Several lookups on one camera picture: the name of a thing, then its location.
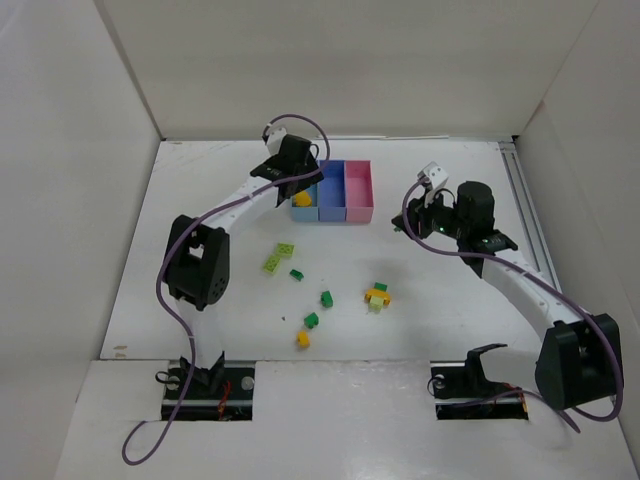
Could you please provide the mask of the yellow rounded lego brick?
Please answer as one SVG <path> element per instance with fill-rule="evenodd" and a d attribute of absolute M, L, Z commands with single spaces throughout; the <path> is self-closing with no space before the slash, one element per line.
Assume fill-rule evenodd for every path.
<path fill-rule="evenodd" d="M 313 205 L 313 199 L 307 191 L 301 191 L 294 195 L 293 203 L 299 208 L 308 208 Z"/>

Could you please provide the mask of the yellow arch lego brick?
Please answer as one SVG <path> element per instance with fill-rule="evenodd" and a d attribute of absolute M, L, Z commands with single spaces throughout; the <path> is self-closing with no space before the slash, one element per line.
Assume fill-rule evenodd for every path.
<path fill-rule="evenodd" d="M 365 301 L 369 304 L 388 306 L 391 303 L 391 296 L 384 290 L 371 288 L 365 293 Z"/>

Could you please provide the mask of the light green lego brick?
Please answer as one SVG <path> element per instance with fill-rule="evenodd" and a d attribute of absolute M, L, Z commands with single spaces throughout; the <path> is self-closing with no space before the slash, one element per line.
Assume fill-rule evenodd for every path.
<path fill-rule="evenodd" d="M 290 259 L 295 252 L 295 245 L 290 243 L 277 243 L 274 254 L 279 258 Z"/>
<path fill-rule="evenodd" d="M 379 313 L 385 306 L 385 298 L 377 295 L 372 295 L 368 300 L 368 308 L 370 311 Z"/>
<path fill-rule="evenodd" d="M 262 266 L 262 270 L 270 275 L 274 275 L 279 268 L 281 260 L 282 258 L 278 255 L 269 255 Z"/>

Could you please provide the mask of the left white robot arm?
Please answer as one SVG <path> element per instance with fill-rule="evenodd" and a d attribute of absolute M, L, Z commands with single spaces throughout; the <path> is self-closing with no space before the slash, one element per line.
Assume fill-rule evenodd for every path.
<path fill-rule="evenodd" d="M 241 186 L 211 210 L 197 216 L 178 216 L 172 223 L 166 252 L 156 280 L 161 307 L 183 328 L 189 357 L 180 359 L 180 395 L 194 385 L 216 393 L 224 367 L 220 362 L 197 366 L 199 348 L 192 322 L 169 306 L 161 290 L 201 312 L 216 304 L 230 282 L 231 240 L 263 214 L 324 179 L 312 153 L 314 144 L 281 128 L 265 134 L 268 158 L 250 171 Z"/>

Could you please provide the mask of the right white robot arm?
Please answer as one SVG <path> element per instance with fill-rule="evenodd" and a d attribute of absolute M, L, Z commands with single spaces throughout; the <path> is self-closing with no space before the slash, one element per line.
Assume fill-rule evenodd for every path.
<path fill-rule="evenodd" d="M 496 229 L 488 185 L 462 183 L 452 205 L 426 181 L 413 186 L 423 188 L 423 195 L 407 192 L 393 225 L 419 246 L 433 233 L 454 239 L 452 256 L 527 320 L 542 341 L 534 377 L 543 400 L 556 411 L 572 409 L 592 421 L 616 419 L 624 393 L 617 322 L 608 314 L 587 312 L 531 267 L 518 245 Z"/>

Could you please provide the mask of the light blue container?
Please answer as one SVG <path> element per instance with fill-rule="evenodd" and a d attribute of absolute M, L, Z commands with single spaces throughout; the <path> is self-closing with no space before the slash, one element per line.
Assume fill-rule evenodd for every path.
<path fill-rule="evenodd" d="M 307 159 L 303 165 L 297 165 L 294 169 L 294 176 L 310 173 L 318 168 L 318 163 L 313 158 Z M 317 184 L 311 184 L 312 179 L 297 180 L 290 182 L 288 190 L 292 192 L 291 202 L 291 217 L 296 222 L 311 222 L 318 221 L 318 187 Z M 295 200 L 295 195 L 303 185 L 306 186 L 305 192 L 311 198 L 310 206 L 299 206 Z"/>

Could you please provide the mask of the pink container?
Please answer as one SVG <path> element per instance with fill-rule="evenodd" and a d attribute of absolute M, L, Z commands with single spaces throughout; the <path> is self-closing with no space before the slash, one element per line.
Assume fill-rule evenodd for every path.
<path fill-rule="evenodd" d="M 370 223 L 374 212 L 371 162 L 345 161 L 346 222 Z"/>

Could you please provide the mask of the small dark green lego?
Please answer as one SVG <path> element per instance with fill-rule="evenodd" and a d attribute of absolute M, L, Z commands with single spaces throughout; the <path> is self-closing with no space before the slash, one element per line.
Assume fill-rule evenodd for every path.
<path fill-rule="evenodd" d="M 302 281 L 304 279 L 304 274 L 296 269 L 291 269 L 289 275 L 296 281 Z"/>

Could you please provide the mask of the small yellow lego brick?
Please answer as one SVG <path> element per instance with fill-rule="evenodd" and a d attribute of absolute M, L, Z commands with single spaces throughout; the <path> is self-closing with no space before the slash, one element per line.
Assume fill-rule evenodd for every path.
<path fill-rule="evenodd" d="M 305 331 L 299 331 L 296 335 L 296 342 L 300 349 L 306 349 L 310 346 L 311 342 L 308 334 Z"/>

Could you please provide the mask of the aluminium rail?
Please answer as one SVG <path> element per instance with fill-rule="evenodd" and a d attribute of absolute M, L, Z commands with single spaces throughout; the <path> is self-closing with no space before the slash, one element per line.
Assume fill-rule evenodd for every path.
<path fill-rule="evenodd" d="M 556 290 L 562 291 L 533 198 L 524 176 L 516 145 L 513 141 L 500 141 L 498 149 L 503 158 L 526 241 L 531 251 L 531 262 Z"/>

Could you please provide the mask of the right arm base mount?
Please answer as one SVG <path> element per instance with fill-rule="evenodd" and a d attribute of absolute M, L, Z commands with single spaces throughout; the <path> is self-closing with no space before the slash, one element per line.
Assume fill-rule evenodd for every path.
<path fill-rule="evenodd" d="M 481 356 L 506 344 L 493 343 L 467 352 L 464 360 L 431 361 L 427 391 L 440 421 L 528 420 L 524 395 L 505 382 L 489 380 Z"/>

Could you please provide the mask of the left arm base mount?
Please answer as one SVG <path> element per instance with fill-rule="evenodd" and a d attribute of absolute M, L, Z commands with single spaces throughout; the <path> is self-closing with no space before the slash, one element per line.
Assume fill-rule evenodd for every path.
<path fill-rule="evenodd" d="M 155 374 L 155 381 L 163 386 L 164 421 L 178 403 L 189 367 L 188 360 L 181 358 Z M 223 355 L 209 369 L 196 367 L 175 421 L 251 421 L 255 376 L 255 362 L 227 361 Z"/>

